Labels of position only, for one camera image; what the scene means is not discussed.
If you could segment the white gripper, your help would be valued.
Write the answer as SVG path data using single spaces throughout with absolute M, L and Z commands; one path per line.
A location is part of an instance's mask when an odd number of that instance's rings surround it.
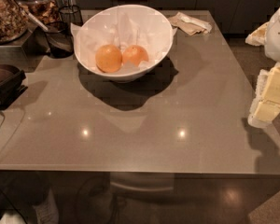
M 264 46 L 265 55 L 280 62 L 280 8 L 269 22 L 263 23 L 249 34 L 245 42 L 251 46 Z M 249 110 L 248 124 L 263 129 L 280 114 L 280 63 L 270 71 L 260 71 L 255 94 Z

